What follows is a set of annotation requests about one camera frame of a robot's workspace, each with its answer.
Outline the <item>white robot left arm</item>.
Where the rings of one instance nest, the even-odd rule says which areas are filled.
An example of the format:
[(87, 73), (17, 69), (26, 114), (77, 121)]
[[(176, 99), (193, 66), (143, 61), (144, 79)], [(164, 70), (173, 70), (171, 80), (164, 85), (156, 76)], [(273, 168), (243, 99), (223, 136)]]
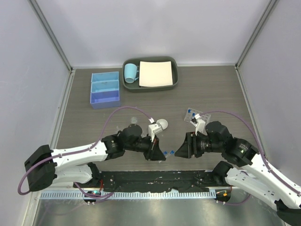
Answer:
[(68, 182), (97, 187), (101, 176), (94, 162), (122, 157), (125, 151), (143, 153), (149, 161), (165, 161), (157, 137), (164, 129), (159, 123), (151, 124), (147, 136), (142, 137), (142, 128), (131, 124), (117, 134), (88, 145), (67, 149), (42, 145), (24, 163), (29, 190), (36, 192), (52, 184)]

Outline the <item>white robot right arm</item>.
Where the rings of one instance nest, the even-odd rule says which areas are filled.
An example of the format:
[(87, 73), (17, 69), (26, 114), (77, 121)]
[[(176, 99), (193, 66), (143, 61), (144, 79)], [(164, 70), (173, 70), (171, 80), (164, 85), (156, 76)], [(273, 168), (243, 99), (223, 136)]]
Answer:
[(189, 159), (204, 153), (224, 158), (212, 171), (218, 186), (236, 186), (262, 200), (291, 226), (301, 224), (301, 187), (271, 166), (259, 150), (244, 139), (233, 137), (219, 121), (206, 125), (206, 134), (188, 132), (175, 156)]

